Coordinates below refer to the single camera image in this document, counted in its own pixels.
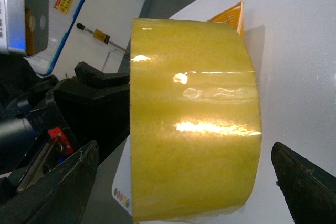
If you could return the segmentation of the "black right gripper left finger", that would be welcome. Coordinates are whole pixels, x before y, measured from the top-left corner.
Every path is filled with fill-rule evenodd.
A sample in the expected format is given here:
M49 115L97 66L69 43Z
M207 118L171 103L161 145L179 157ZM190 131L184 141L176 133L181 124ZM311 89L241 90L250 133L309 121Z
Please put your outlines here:
M37 183L1 205L1 223L80 223L99 163L90 141Z

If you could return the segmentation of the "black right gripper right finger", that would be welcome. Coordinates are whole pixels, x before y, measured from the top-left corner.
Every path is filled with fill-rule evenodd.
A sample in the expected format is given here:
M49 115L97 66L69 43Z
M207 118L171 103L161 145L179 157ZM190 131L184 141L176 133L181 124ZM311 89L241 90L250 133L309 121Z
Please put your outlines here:
M335 223L335 177L276 142L271 161L294 223Z

